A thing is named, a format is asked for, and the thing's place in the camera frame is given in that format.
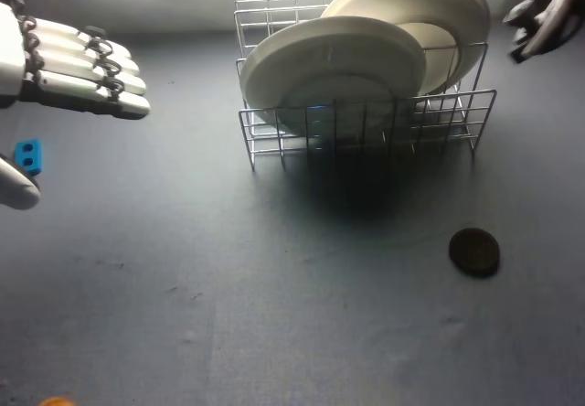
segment dark round object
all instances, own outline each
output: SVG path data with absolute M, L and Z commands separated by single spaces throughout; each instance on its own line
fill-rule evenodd
M 452 236 L 449 256 L 463 272 L 485 278 L 497 272 L 500 247 L 494 236 L 478 228 L 466 228 Z

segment blue block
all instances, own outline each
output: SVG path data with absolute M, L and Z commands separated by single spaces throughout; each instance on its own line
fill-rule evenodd
M 31 176 L 43 171 L 43 152 L 38 139 L 31 139 L 16 144 L 15 162 L 22 166 Z

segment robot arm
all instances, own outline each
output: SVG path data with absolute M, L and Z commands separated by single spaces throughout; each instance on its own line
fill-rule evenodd
M 137 120 L 150 112 L 146 85 L 125 47 L 95 27 L 79 31 L 0 3 L 0 109 L 36 102 Z M 0 203 L 32 208 L 40 198 L 28 173 L 0 155 Z

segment plate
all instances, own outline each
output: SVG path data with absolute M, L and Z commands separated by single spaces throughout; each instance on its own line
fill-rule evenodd
M 330 16 L 373 17 L 396 24 L 409 31 L 423 47 L 449 47 L 454 41 L 459 57 L 453 62 L 452 72 L 449 67 L 453 50 L 433 50 L 428 56 L 428 78 L 421 93 L 441 92 L 445 79 L 437 80 L 438 76 L 451 74 L 446 80 L 447 86 L 451 86 L 469 72 L 483 53 L 483 48 L 469 45 L 485 42 L 490 27 L 485 0 L 334 0 L 322 15 Z
M 279 109 L 279 120 L 297 135 L 307 131 L 304 109 L 291 108 L 335 100 L 344 109 L 335 132 L 322 120 L 312 129 L 341 136 L 361 130 L 359 102 L 416 96 L 425 73 L 424 52 L 409 33 L 376 19 L 340 16 L 302 22 L 267 37 L 246 59 L 239 81 L 250 107 L 288 108 Z M 380 124 L 389 115 L 388 109 L 372 113 L 367 124 Z M 274 123 L 273 114 L 260 117 Z

